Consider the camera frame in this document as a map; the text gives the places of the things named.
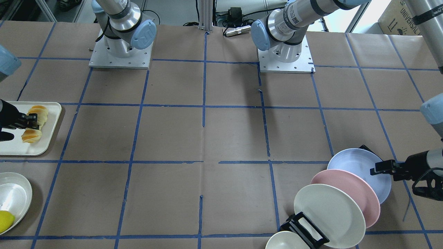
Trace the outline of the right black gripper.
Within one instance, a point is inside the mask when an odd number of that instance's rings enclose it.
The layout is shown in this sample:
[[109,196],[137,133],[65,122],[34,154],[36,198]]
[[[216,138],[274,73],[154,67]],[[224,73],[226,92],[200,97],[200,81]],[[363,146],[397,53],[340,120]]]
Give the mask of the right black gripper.
[[37,123],[38,114],[36,113],[19,113],[18,109],[12,104],[1,100],[0,111],[0,141],[10,141],[14,139],[14,134],[9,132],[3,132],[2,129],[15,124],[17,129],[35,129],[40,130],[40,126]]

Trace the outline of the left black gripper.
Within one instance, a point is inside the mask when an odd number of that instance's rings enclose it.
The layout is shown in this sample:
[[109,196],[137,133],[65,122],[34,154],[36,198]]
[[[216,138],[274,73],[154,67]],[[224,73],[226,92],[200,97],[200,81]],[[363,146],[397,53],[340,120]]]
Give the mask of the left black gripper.
[[411,155],[399,164],[393,159],[375,163],[370,175],[389,174],[394,175],[394,181],[412,180],[414,195],[442,201],[442,166],[442,150],[434,149]]

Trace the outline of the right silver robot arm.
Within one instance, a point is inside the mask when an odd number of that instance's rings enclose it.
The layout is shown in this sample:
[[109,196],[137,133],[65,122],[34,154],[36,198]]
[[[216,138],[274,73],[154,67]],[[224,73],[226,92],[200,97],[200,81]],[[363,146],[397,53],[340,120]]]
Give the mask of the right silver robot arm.
[[[101,26],[89,66],[97,69],[149,69],[157,27],[130,0],[93,0],[93,13]],[[19,112],[13,104],[0,103],[1,141],[14,139],[6,129],[30,129],[31,139],[41,136],[48,111],[38,108]]]

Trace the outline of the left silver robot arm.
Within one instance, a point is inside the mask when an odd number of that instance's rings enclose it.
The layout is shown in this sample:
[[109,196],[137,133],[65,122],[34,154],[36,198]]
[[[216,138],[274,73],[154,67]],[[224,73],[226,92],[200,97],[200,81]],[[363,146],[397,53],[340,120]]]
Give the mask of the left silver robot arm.
[[[262,52],[298,46],[311,23],[338,9],[350,10],[365,3],[365,0],[289,0],[282,9],[253,22],[252,39]],[[419,27],[439,71],[442,71],[442,1],[407,0],[405,3],[412,13],[412,23]],[[381,161],[366,148],[346,149],[336,154],[328,167],[352,172],[367,181],[380,202],[389,195],[393,180],[412,180],[413,194],[442,200],[442,149],[411,155],[403,163]]]

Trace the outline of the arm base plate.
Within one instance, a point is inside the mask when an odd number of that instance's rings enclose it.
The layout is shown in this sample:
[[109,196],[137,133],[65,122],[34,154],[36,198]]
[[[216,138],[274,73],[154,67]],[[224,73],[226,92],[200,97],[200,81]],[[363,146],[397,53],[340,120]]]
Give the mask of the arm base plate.
[[96,42],[89,66],[102,69],[143,69],[150,68],[153,43],[145,49],[131,47],[122,39],[106,36]]
[[279,44],[267,51],[258,49],[257,55],[262,73],[313,74],[316,71],[306,37],[295,46]]

